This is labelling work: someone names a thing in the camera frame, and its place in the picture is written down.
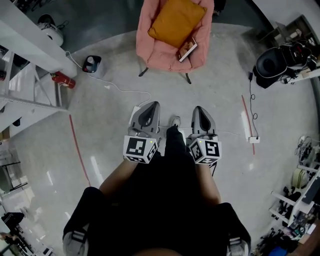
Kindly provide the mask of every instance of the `concrete floor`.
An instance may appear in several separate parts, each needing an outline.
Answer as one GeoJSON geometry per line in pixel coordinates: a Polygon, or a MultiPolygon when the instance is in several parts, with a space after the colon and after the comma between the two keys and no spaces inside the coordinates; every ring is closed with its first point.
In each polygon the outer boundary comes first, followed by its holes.
{"type": "MultiPolygon", "coordinates": [[[[254,244],[274,224],[268,211],[274,203],[270,192],[281,191],[290,182],[298,163],[294,155],[298,138],[316,136],[318,118],[309,80],[268,89],[252,82],[256,95],[252,107],[258,113],[261,137],[253,155],[245,139],[242,95],[248,107],[247,74],[259,53],[254,42],[242,36],[246,31],[239,25],[214,24],[207,63],[190,74],[191,85],[179,73],[155,69],[138,77],[144,64],[136,55],[134,31],[87,46],[73,57],[82,63],[87,55],[100,55],[107,65],[105,80],[122,90],[151,93],[152,101],[161,105],[161,126],[176,114],[181,127],[190,127],[197,105],[211,114],[222,142],[214,179],[222,200],[232,204],[254,244]]],[[[75,80],[76,87],[68,91],[69,110],[88,178],[98,187],[122,161],[131,112],[148,95],[119,92],[82,72],[75,80]]],[[[69,115],[58,112],[16,135],[12,143],[29,186],[6,196],[3,204],[8,211],[27,207],[29,217],[21,223],[27,239],[63,255],[63,228],[88,186],[69,115]]]]}
{"type": "MultiPolygon", "coordinates": [[[[63,29],[62,48],[71,53],[101,40],[135,31],[143,0],[53,0],[26,13],[37,24],[43,14],[50,14],[56,25],[69,21],[63,29]]],[[[220,16],[212,22],[251,27],[269,31],[270,24],[252,0],[227,0],[220,16]]]]}

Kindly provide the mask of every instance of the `black cable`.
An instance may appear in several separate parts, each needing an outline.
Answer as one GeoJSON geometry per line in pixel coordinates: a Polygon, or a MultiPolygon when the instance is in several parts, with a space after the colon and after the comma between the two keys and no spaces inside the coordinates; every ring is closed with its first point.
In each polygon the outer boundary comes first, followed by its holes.
{"type": "Polygon", "coordinates": [[[249,80],[250,80],[250,82],[249,82],[250,112],[251,112],[251,115],[252,115],[252,124],[253,124],[254,130],[255,130],[255,132],[256,132],[256,137],[258,138],[258,137],[259,137],[259,134],[258,134],[257,128],[256,128],[256,126],[255,126],[255,120],[257,120],[257,118],[258,118],[258,114],[252,112],[252,101],[255,100],[256,95],[254,95],[253,93],[251,93],[251,81],[252,81],[252,79],[249,78],[249,80]]]}
{"type": "Polygon", "coordinates": [[[65,20],[62,24],[56,26],[58,29],[63,30],[66,25],[69,24],[69,20],[65,20]]]}
{"type": "Polygon", "coordinates": [[[213,166],[214,166],[214,168],[213,168],[213,171],[212,171],[212,177],[214,176],[214,173],[215,173],[215,170],[216,170],[216,168],[217,168],[217,162],[215,162],[214,164],[213,164],[213,166]]]}
{"type": "Polygon", "coordinates": [[[281,84],[283,84],[283,85],[286,85],[286,84],[288,84],[290,81],[291,81],[291,79],[292,79],[292,77],[291,76],[289,76],[289,75],[282,75],[281,77],[280,77],[280,83],[281,84]]]}

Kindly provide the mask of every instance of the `fire extinguisher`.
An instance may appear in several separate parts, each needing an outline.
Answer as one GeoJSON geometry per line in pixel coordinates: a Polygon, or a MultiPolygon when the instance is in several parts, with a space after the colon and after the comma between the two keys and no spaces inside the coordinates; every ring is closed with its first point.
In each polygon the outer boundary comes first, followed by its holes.
{"type": "Polygon", "coordinates": [[[56,83],[72,89],[76,85],[76,81],[61,73],[60,71],[51,73],[51,78],[56,83]]]}

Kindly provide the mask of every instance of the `white sneaker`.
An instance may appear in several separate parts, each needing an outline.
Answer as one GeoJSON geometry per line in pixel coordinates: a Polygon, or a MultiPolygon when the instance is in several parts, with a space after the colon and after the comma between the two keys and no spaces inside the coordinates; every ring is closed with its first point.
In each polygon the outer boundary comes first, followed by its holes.
{"type": "Polygon", "coordinates": [[[180,127],[180,125],[181,125],[181,118],[180,118],[180,116],[173,116],[172,117],[172,121],[171,121],[171,127],[172,126],[177,126],[178,128],[180,127]]]}

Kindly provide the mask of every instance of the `floor marking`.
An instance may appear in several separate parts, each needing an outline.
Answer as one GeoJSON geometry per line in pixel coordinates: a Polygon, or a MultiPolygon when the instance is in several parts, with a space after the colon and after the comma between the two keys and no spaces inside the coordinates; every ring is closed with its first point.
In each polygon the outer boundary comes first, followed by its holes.
{"type": "MultiPolygon", "coordinates": [[[[245,98],[244,98],[243,95],[241,95],[241,97],[242,97],[242,103],[243,103],[243,106],[244,106],[244,109],[245,109],[246,117],[248,118],[248,122],[249,122],[250,134],[251,134],[251,137],[253,137],[252,129],[251,129],[251,122],[250,122],[250,119],[249,119],[245,98]]],[[[252,143],[252,149],[253,149],[253,155],[255,155],[255,144],[254,143],[252,143]]]]}
{"type": "Polygon", "coordinates": [[[78,152],[78,155],[79,155],[79,158],[80,158],[80,162],[81,162],[81,165],[82,165],[82,169],[83,169],[85,178],[86,178],[86,180],[88,181],[89,186],[91,187],[91,183],[90,183],[90,180],[89,180],[89,177],[88,177],[88,174],[87,174],[87,171],[86,171],[84,162],[83,162],[82,157],[81,157],[81,154],[80,154],[80,150],[79,150],[79,146],[78,146],[78,142],[77,142],[77,138],[76,138],[76,133],[75,133],[75,129],[74,129],[74,123],[72,122],[72,117],[71,117],[71,115],[69,115],[69,119],[70,119],[70,125],[71,125],[71,130],[72,130],[72,133],[73,133],[73,139],[74,139],[76,151],[78,152]]]}

